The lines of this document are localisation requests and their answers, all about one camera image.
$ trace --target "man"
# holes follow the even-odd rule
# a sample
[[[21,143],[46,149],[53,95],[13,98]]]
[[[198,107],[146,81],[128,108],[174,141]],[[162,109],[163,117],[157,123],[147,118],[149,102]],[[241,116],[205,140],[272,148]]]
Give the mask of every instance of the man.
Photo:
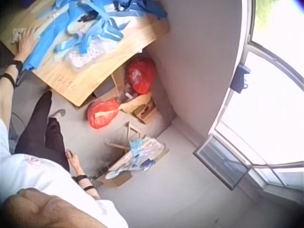
[[[65,153],[58,118],[48,119],[52,93],[37,102],[20,136],[14,155],[9,153],[8,129],[15,81],[36,42],[34,28],[19,39],[12,65],[0,76],[0,205],[1,218],[14,228],[127,228],[114,204],[100,200],[80,167],[77,155]],[[77,173],[71,178],[68,160]]]

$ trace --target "white shirt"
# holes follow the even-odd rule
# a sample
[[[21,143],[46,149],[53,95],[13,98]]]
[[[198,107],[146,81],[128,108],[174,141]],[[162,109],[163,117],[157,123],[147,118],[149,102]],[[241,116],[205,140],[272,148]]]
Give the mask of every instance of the white shirt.
[[[26,154],[11,155],[8,131],[0,119],[0,205],[7,197],[26,188],[59,196],[108,228],[128,228],[111,201],[94,200],[59,164]]]

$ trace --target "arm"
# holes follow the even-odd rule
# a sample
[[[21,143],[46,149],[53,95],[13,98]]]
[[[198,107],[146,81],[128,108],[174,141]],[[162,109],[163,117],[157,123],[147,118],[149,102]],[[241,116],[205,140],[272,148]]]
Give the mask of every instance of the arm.
[[[25,30],[19,38],[18,53],[14,60],[24,62],[26,58],[32,53],[36,42],[34,40],[35,29]],[[12,76],[16,82],[18,76],[18,70],[15,65],[10,65],[6,71],[6,74]],[[9,130],[10,127],[10,116],[11,107],[13,100],[14,88],[11,82],[7,78],[2,78],[0,80],[0,118],[4,122],[5,126]]]
[[[66,155],[67,155],[66,157],[70,161],[71,166],[74,168],[76,175],[77,176],[85,175],[85,172],[83,171],[83,169],[80,166],[77,154],[71,152],[70,150],[67,150]],[[84,178],[79,182],[79,185],[82,189],[84,189],[88,186],[92,186],[92,183],[88,178]],[[92,196],[95,200],[100,200],[100,196],[96,189],[89,189],[86,191],[86,193],[88,195]]]

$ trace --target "wooden tabletop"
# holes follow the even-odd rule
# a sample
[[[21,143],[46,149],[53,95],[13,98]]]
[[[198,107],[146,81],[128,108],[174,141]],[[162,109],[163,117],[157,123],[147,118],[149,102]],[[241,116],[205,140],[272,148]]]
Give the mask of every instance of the wooden tabletop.
[[[18,28],[41,26],[47,19],[36,20],[36,16],[54,3],[54,0],[37,0],[28,9],[12,8],[1,18],[0,40],[13,53],[16,45],[11,44],[12,31]],[[118,43],[116,50],[106,54],[97,63],[76,71],[66,61],[55,61],[53,47],[67,40],[62,33],[45,55],[41,65],[33,72],[51,88],[76,106],[80,106],[88,96],[119,66],[138,51],[169,32],[167,20],[157,20],[154,16],[134,17],[136,23],[123,31],[124,38]]]

